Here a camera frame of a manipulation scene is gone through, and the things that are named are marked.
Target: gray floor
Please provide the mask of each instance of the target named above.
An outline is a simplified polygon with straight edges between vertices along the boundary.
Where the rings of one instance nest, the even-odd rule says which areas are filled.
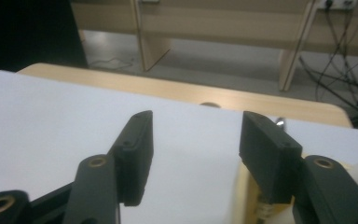
[[[290,90],[279,91],[279,49],[174,39],[172,49],[150,71],[143,72],[134,35],[92,31],[84,31],[84,35],[83,46],[91,69],[326,102],[341,106],[350,116],[358,114],[333,94],[317,87],[300,65]],[[317,71],[323,71],[329,60],[329,55],[322,53],[303,52],[302,57]],[[358,57],[348,60],[351,65],[358,63]],[[339,56],[334,62],[342,68]],[[358,66],[353,72],[358,80]],[[339,76],[332,67],[327,74]],[[332,80],[325,77],[323,83],[356,104],[358,90],[354,88],[351,93],[347,85]]]

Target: wall outlet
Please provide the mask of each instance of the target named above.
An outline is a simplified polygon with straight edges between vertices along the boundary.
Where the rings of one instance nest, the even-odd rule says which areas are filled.
[[[333,0],[333,5],[330,7],[331,10],[345,10],[345,9],[354,9],[356,6],[357,0]],[[319,2],[319,9],[326,8],[326,0],[321,0]]]

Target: light wood tabletop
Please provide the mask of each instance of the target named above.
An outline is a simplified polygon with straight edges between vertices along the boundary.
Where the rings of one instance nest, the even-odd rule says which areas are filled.
[[[324,103],[46,63],[30,65],[18,73],[192,104],[214,103],[229,110],[248,110],[264,115],[351,127],[343,109]]]

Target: wooden table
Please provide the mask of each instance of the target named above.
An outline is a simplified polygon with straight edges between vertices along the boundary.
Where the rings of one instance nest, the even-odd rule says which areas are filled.
[[[18,73],[192,104],[215,103],[229,110],[249,110],[264,115],[351,127],[351,122],[343,109],[317,102],[45,63],[33,64]]]

